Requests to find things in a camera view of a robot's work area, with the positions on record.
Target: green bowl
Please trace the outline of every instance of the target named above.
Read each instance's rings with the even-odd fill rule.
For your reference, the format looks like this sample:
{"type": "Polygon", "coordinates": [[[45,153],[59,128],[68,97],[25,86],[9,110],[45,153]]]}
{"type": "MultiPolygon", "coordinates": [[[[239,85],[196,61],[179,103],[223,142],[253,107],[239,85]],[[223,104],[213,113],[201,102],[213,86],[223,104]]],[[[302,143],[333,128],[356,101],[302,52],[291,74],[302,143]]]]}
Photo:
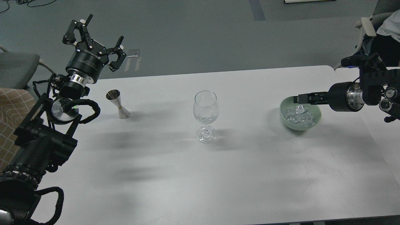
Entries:
{"type": "Polygon", "coordinates": [[[283,100],[280,103],[279,106],[279,115],[280,115],[280,119],[282,120],[283,124],[285,124],[287,127],[289,127],[290,129],[296,130],[296,131],[306,131],[314,126],[316,126],[320,120],[321,120],[321,110],[317,105],[311,105],[311,104],[302,104],[304,105],[305,108],[307,108],[309,110],[309,112],[313,115],[314,117],[314,126],[311,127],[300,127],[296,124],[292,124],[289,121],[287,121],[285,119],[285,117],[283,117],[282,115],[282,111],[285,111],[288,108],[294,108],[296,106],[298,106],[299,104],[297,103],[293,103],[293,96],[292,97],[288,97],[285,100],[283,100]]]}

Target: jigger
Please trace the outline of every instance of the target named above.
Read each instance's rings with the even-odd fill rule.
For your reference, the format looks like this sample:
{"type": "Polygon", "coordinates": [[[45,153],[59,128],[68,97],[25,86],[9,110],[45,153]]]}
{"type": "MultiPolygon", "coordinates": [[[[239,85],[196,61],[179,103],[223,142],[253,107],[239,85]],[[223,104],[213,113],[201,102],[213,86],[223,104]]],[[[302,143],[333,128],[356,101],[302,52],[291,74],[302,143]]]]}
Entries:
{"type": "Polygon", "coordinates": [[[130,112],[121,105],[121,92],[118,90],[111,90],[107,92],[106,98],[118,107],[118,114],[120,119],[126,119],[130,116],[130,112]]]}

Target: glass stem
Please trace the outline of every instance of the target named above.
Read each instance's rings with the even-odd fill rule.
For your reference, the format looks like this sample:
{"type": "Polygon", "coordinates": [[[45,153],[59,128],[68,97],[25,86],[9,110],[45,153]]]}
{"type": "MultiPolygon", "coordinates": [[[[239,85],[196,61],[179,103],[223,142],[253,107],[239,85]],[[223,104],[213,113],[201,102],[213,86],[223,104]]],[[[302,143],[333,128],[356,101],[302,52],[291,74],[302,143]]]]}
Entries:
{"type": "Polygon", "coordinates": [[[209,137],[211,135],[210,130],[208,129],[208,126],[206,126],[206,129],[202,133],[204,137],[209,137]]]}

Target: wine glass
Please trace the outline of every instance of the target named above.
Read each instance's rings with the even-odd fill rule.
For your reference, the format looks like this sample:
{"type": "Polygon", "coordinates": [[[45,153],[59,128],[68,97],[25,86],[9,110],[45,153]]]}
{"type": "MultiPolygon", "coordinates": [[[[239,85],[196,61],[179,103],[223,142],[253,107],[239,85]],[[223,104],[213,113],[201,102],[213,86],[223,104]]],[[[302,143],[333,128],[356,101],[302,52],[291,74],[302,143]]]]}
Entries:
{"type": "MultiPolygon", "coordinates": [[[[202,124],[214,122],[219,114],[217,96],[209,90],[202,90],[194,97],[193,114],[202,124]]],[[[215,129],[211,126],[201,127],[197,131],[197,139],[202,143],[211,143],[217,138],[215,129]]]]}

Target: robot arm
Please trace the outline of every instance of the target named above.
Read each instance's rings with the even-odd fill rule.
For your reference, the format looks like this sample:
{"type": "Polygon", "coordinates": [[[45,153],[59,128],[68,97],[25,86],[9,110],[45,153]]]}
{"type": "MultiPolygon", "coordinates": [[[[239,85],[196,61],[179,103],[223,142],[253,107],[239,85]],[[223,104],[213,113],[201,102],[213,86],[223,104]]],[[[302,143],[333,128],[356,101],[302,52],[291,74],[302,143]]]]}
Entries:
{"type": "Polygon", "coordinates": [[[49,192],[58,192],[59,198],[54,216],[45,224],[54,224],[60,217],[64,199],[62,189],[59,187],[40,191],[36,189],[46,171],[57,171],[58,166],[69,159],[78,143],[72,137],[78,124],[88,123],[100,114],[96,102],[81,99],[89,94],[86,84],[96,83],[106,64],[112,72],[118,70],[126,57],[122,51],[122,36],[113,48],[105,48],[91,39],[87,25],[92,17],[93,15],[90,15],[86,21],[71,22],[62,40],[64,44],[75,46],[75,52],[66,67],[68,75],[51,76],[48,80],[47,93],[41,95],[14,132],[17,135],[14,143],[21,146],[21,149],[0,174],[0,224],[2,225],[39,224],[33,221],[31,216],[41,196],[49,192]],[[76,42],[74,30],[79,30],[80,42],[76,42]],[[110,54],[117,54],[118,59],[109,63],[110,54]],[[49,98],[50,87],[53,89],[55,99],[49,98]],[[82,115],[78,113],[77,105],[91,106],[94,114],[81,120],[82,115]],[[49,126],[44,125],[44,120],[41,119],[44,112],[49,120],[49,126]],[[65,134],[55,130],[54,124],[68,123],[71,125],[65,134]]]}
{"type": "Polygon", "coordinates": [[[358,112],[367,105],[379,105],[389,114],[389,123],[400,119],[400,69],[387,70],[377,53],[351,56],[341,61],[343,66],[358,66],[360,82],[344,82],[331,86],[328,92],[300,94],[294,98],[298,104],[328,104],[337,112],[358,112]]]}

